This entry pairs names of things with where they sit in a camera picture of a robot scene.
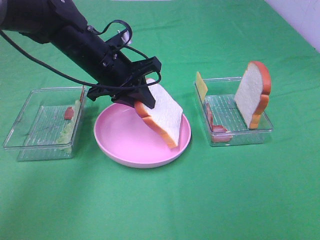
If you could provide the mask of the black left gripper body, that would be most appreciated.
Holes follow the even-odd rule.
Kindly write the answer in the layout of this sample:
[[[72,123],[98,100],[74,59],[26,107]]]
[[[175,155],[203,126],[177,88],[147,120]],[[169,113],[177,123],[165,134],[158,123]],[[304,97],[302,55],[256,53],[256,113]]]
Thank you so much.
[[[157,57],[145,57],[130,61],[120,50],[122,39],[119,34],[108,41],[98,35],[87,33],[89,61],[93,65],[87,72],[98,82],[87,96],[95,101],[101,96],[118,93],[134,93],[135,86],[146,82],[145,76],[157,73],[160,77],[161,63]]]

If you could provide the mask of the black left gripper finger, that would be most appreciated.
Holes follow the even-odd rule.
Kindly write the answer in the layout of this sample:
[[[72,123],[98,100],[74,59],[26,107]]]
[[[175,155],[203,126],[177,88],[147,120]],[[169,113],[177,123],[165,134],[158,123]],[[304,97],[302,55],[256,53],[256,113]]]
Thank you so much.
[[[156,104],[156,100],[153,97],[147,83],[135,86],[134,99],[135,104],[141,103],[150,109],[153,109]]]
[[[120,92],[111,97],[113,103],[134,107],[135,102],[140,100],[140,94],[137,92]]]

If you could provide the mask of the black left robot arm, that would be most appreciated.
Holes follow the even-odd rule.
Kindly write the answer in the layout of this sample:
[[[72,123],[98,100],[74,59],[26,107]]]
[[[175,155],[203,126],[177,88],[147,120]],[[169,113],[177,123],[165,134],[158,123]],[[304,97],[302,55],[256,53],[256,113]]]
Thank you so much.
[[[90,83],[87,96],[95,101],[110,96],[114,103],[133,107],[139,101],[154,108],[146,75],[161,72],[156,57],[144,56],[131,61],[122,49],[130,48],[133,31],[120,20],[124,29],[108,40],[89,25],[71,0],[3,0],[0,3],[0,34],[18,32],[33,41],[51,43],[95,83]]]

